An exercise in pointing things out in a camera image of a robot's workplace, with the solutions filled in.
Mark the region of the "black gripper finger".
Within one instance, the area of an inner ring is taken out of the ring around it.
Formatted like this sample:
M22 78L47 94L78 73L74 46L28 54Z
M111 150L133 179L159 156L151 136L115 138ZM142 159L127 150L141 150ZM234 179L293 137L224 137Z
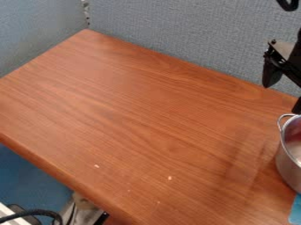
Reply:
M262 85L265 88L273 86L282 77L284 65L270 56L265 57Z
M292 113L301 114L301 97L297 99L295 107L292 109Z

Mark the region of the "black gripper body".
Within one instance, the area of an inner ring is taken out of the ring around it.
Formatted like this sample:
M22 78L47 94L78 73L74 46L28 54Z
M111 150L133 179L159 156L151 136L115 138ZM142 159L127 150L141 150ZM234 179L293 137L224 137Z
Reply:
M284 42L282 40L272 40L268 43L265 57L273 57L282 65L282 76L301 87L301 29L297 34L296 44Z

